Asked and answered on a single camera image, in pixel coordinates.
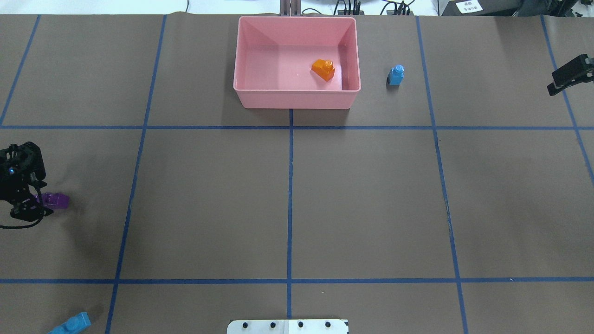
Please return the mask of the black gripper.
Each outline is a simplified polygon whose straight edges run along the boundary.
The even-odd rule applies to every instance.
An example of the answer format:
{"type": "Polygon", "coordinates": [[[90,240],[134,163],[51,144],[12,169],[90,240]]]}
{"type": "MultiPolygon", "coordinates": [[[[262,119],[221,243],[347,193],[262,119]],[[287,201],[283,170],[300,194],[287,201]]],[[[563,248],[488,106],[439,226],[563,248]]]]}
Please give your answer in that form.
{"type": "Polygon", "coordinates": [[[11,144],[0,151],[0,199],[15,204],[11,218],[41,221],[54,213],[30,192],[30,187],[39,191],[47,186],[45,178],[42,152],[34,142],[11,144]]]}

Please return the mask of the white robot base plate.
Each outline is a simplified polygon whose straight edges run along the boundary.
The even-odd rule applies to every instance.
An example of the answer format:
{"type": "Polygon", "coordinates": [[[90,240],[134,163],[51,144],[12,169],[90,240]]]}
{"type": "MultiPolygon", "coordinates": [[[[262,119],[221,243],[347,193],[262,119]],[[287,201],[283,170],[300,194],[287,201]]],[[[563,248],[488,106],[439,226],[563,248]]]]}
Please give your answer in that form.
{"type": "Polygon", "coordinates": [[[348,334],[343,319],[279,319],[231,321],[227,334],[348,334]]]}

